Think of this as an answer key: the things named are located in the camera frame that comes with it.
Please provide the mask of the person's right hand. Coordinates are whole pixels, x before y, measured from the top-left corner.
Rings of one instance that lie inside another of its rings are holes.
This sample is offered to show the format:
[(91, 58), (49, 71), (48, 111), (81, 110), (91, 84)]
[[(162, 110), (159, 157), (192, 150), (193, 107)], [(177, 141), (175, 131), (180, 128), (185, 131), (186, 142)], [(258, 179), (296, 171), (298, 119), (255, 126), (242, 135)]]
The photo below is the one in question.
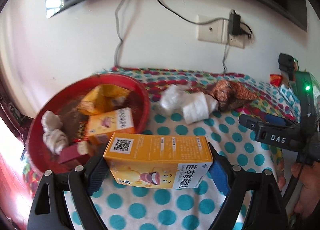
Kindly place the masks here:
[[(291, 166), (291, 174), (297, 177), (301, 168), (301, 163), (294, 163)], [(278, 187), (279, 190), (282, 190), (286, 184), (283, 160), (277, 165), (277, 170), (279, 174)], [(313, 162), (312, 166), (304, 166), (299, 181), (302, 183), (302, 188), (294, 212), (306, 219), (312, 214), (319, 202), (319, 163)]]

